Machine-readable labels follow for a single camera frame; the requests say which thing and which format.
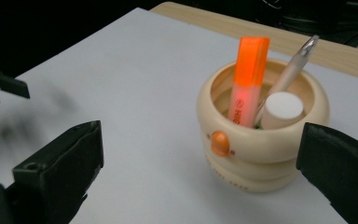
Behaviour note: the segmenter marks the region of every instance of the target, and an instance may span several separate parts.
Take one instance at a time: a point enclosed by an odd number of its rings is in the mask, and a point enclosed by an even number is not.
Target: white cap
[[[271,94],[265,103],[261,127],[265,130],[279,129],[303,118],[304,106],[300,98],[287,91]]]

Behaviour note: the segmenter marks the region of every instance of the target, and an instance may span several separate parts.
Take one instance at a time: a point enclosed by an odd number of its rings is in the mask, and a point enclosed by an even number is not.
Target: white surface
[[[207,77],[236,59],[238,43],[135,9],[21,75],[30,101],[0,92],[0,183],[67,129],[99,119],[105,166],[72,223],[345,223],[303,176],[250,194],[210,170],[196,99]],[[326,89],[330,126],[358,139],[358,78],[305,69]]]

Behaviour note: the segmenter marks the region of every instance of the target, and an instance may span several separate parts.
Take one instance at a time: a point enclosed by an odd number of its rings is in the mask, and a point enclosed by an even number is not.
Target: orange knob
[[[211,135],[211,150],[220,157],[226,157],[229,154],[228,137],[221,131],[216,131]]]

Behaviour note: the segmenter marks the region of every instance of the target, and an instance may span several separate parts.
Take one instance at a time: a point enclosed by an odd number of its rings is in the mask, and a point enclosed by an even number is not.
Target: cup
[[[267,60],[260,102],[286,65]],[[298,174],[296,157],[304,124],[329,121],[327,96],[321,84],[302,70],[287,90],[303,103],[301,120],[274,130],[242,127],[227,118],[235,66],[229,63],[218,69],[200,89],[197,116],[206,160],[218,176],[245,191],[282,188]]]

